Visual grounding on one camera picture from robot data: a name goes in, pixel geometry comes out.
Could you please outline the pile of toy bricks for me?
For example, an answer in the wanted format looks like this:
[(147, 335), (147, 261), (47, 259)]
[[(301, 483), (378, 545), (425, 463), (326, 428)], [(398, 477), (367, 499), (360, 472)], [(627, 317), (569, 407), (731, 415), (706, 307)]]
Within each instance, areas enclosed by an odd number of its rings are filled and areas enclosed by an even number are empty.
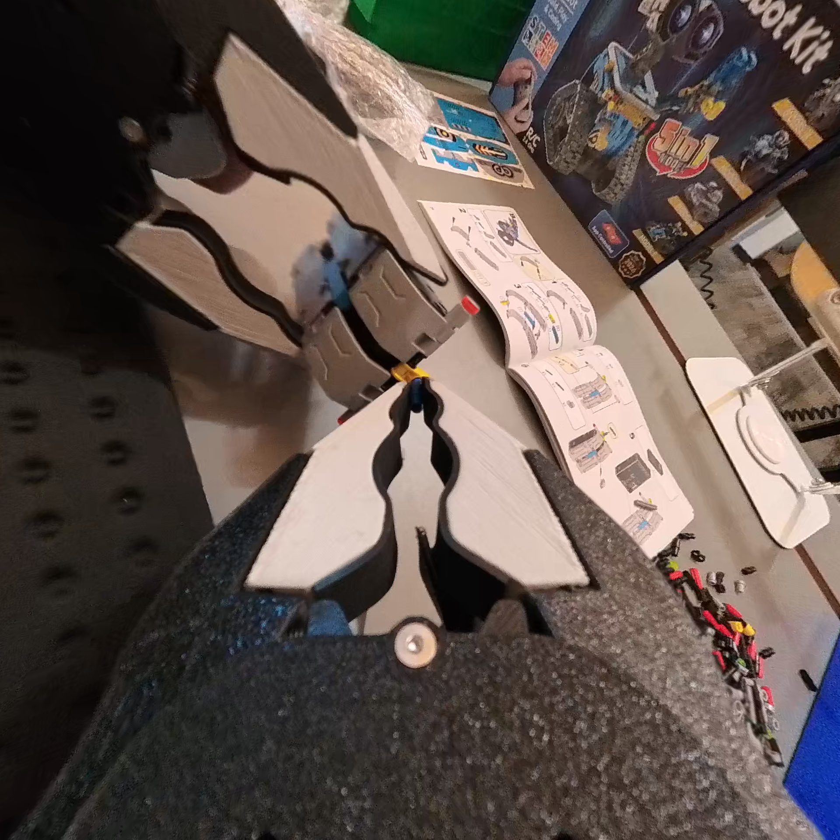
[(655, 568), (685, 607), (700, 635), (710, 643), (715, 668), (726, 687), (736, 721), (758, 743), (767, 764), (782, 769), (785, 761), (777, 739), (780, 722), (771, 687), (765, 682), (772, 647), (758, 645), (757, 632), (742, 612), (720, 599), (727, 593), (720, 571), (702, 573), (706, 556), (698, 549), (682, 554), (693, 532), (678, 532), (654, 557)]

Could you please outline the blue plastic bin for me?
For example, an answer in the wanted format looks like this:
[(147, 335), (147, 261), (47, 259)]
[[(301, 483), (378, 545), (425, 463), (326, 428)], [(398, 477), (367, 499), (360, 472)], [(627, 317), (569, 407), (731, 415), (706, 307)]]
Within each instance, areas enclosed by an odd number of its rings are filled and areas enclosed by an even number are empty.
[(785, 787), (823, 838), (839, 838), (838, 657), (826, 668)]

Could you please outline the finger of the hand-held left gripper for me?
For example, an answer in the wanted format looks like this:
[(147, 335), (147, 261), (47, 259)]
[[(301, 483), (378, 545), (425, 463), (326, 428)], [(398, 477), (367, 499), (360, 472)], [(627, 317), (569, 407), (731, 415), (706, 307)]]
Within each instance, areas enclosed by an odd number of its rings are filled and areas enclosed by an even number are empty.
[(208, 329), (280, 354), (301, 353), (303, 328), (283, 301), (256, 285), (221, 235), (194, 213), (163, 210), (133, 225), (115, 249), (168, 306), (181, 303)]
[(236, 35), (226, 38), (214, 84), (238, 153), (254, 171), (310, 184), (351, 226), (387, 241), (410, 269), (447, 283), (424, 229), (364, 136), (338, 128)]

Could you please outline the round wooden tabletop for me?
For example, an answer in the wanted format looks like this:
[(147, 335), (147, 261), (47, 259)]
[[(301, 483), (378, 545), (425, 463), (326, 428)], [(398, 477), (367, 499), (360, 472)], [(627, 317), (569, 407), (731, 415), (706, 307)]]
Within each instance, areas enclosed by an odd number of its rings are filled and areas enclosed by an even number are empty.
[(790, 279), (796, 299), (811, 316), (824, 295), (839, 288), (837, 279), (806, 241), (794, 252)]

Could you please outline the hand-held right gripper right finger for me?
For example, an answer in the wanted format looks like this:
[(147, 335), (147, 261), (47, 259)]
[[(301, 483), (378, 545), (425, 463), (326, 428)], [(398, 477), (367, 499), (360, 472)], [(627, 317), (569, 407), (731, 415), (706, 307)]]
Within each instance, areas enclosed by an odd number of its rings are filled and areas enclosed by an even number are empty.
[(448, 548), (526, 592), (590, 583), (521, 441), (436, 381), (425, 382), (425, 422), (443, 484), (438, 531)]

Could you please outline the grey desk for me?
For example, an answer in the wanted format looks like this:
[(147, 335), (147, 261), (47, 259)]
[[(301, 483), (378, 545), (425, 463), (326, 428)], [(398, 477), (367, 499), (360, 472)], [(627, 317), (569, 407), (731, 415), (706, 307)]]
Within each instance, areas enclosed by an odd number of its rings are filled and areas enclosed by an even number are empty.
[[(707, 556), (703, 571), (723, 571), (728, 599), (758, 631), (759, 646), (775, 650), (766, 676), (780, 723), (777, 735), (787, 781), (805, 769), (838, 769), (838, 718), (814, 728), (811, 717), (832, 698), (819, 688), (838, 636), (838, 513), (801, 548), (774, 543), (736, 477), (693, 393), (685, 362), (738, 357), (692, 279), (669, 266), (640, 291), (625, 287), (590, 236), (562, 204), (532, 161), (533, 188), (519, 188), (420, 167), (371, 142), (427, 236), (418, 201), (513, 207), (540, 245), (592, 300), (598, 343), (621, 361), (653, 433), (695, 517), (690, 544)], [(157, 175), (163, 189), (204, 217), (234, 249), (289, 280), (292, 246), (303, 245), (305, 223), (325, 222), (328, 203), (300, 184), (285, 187), (254, 175), (236, 192), (217, 195), (190, 182)], [(342, 409), (330, 402), (295, 362), (152, 313), (213, 522), (219, 522), (291, 455), (309, 449), (337, 426)], [(530, 400), (506, 373), (505, 345), (493, 311), (483, 309), (428, 365), (433, 377), (531, 448), (552, 455)], [(405, 471), (391, 485), (399, 561), (393, 588), (367, 615), (366, 634), (383, 634), (408, 616), (437, 617), (417, 568), (415, 527), (436, 530), (440, 482), (428, 457), (422, 421), (402, 439)]]

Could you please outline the toy robot kit box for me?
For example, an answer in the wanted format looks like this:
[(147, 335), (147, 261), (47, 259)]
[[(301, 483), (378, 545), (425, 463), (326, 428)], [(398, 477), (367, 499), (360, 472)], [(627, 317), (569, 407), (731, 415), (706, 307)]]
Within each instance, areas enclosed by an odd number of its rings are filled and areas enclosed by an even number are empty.
[(838, 146), (834, 1), (534, 2), (490, 101), (637, 286)]

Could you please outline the green plastic bin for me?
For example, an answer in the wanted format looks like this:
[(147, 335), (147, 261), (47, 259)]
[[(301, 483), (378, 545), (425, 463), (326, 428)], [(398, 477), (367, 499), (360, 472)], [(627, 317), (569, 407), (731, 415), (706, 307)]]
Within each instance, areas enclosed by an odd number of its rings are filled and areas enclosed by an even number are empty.
[(532, 1), (351, 1), (345, 23), (408, 64), (492, 81)]

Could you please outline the white tablet stand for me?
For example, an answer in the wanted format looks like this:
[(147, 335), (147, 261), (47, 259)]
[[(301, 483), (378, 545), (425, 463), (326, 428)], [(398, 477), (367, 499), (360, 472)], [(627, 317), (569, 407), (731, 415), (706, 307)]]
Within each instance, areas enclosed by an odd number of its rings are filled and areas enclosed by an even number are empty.
[(733, 357), (686, 362), (688, 382), (765, 531), (788, 550), (829, 524), (827, 499), (838, 496), (838, 481), (817, 474), (764, 389), (783, 371), (833, 348), (831, 340), (818, 339), (759, 374)]

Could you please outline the open instruction booklet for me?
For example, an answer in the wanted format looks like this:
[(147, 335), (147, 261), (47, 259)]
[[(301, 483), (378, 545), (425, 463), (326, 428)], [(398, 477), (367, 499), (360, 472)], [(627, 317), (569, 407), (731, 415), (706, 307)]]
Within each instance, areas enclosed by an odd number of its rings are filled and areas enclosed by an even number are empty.
[(507, 206), (419, 203), (439, 244), (496, 314), (507, 373), (528, 394), (573, 483), (648, 558), (694, 511), (627, 373), (596, 343), (595, 308)]

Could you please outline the clear bubble wrap bag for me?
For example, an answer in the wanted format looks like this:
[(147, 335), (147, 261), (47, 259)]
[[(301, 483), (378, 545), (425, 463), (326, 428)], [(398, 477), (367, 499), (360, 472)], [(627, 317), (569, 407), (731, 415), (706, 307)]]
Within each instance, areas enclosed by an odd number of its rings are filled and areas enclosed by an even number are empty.
[(380, 47), (344, 24), (350, 1), (278, 1), (332, 88), (368, 138), (413, 161), (433, 121), (436, 100)]

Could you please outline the blue sticker sheet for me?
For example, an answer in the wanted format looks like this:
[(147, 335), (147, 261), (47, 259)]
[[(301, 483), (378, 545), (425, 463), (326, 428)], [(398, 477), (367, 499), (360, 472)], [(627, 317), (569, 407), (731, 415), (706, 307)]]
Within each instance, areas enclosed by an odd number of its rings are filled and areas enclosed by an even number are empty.
[(432, 91), (430, 124), (414, 161), (438, 172), (507, 183), (525, 189), (533, 184), (501, 119), (485, 108)]

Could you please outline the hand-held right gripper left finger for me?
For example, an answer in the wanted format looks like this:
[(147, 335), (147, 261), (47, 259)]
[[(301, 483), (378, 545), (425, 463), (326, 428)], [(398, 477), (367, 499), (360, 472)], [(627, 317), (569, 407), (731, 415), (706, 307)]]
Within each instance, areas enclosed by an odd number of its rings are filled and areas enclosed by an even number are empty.
[(383, 597), (396, 577), (389, 488), (403, 467), (411, 418), (400, 384), (308, 455), (245, 578), (252, 591), (299, 597)]

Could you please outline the black perforated chair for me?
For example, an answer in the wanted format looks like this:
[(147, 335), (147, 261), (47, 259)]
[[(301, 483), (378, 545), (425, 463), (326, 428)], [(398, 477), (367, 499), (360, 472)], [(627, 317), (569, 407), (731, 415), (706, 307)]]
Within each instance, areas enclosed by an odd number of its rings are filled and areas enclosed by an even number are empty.
[(2, 838), (61, 771), (211, 514), (143, 304), (2, 199)]

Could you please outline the black and grey brick assembly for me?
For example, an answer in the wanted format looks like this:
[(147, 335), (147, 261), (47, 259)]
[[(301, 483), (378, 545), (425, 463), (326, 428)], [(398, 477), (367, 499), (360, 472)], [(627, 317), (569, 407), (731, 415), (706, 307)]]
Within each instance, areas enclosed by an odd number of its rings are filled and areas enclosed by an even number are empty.
[(291, 270), (301, 347), (325, 394), (356, 413), (416, 369), (480, 311), (469, 296), (447, 308), (434, 284), (341, 217)]

